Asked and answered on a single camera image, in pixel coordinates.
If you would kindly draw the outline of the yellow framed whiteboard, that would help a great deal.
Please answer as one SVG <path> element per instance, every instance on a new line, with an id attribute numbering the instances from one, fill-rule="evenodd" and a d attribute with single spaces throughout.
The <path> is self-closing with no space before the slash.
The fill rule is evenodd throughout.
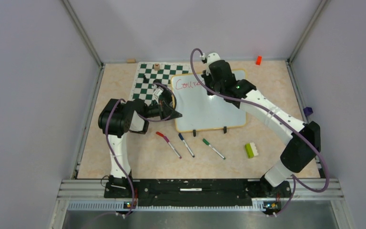
<path id="1" fill-rule="evenodd" d="M 245 111 L 221 97 L 208 95 L 192 73 L 173 76 L 171 85 L 176 96 L 176 111 L 182 114 L 182 117 L 175 119 L 178 132 L 246 125 Z"/>

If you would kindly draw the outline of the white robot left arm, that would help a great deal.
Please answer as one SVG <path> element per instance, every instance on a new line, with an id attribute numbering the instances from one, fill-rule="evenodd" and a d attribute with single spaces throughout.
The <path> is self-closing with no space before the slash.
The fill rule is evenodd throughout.
<path id="1" fill-rule="evenodd" d="M 112 166 L 106 186 L 114 187 L 120 196 L 128 197 L 134 190 L 127 158 L 127 134 L 146 134 L 150 118 L 159 117 L 161 122 L 181 118 L 183 115 L 169 105 L 170 101 L 161 99 L 148 105 L 142 99 L 127 102 L 110 99 L 101 111 L 98 127 L 105 134 Z"/>

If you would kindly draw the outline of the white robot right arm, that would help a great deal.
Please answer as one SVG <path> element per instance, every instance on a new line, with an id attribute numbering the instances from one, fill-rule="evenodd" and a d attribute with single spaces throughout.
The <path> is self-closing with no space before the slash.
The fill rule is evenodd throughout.
<path id="1" fill-rule="evenodd" d="M 280 184 L 294 173 L 299 173 L 315 158 L 320 147 L 320 127 L 305 123 L 284 112 L 270 102 L 256 86 L 246 79 L 237 80 L 228 62 L 205 58 L 204 79 L 209 95 L 218 95 L 273 130 L 285 144 L 279 161 L 261 178 L 260 190 L 274 196 Z"/>

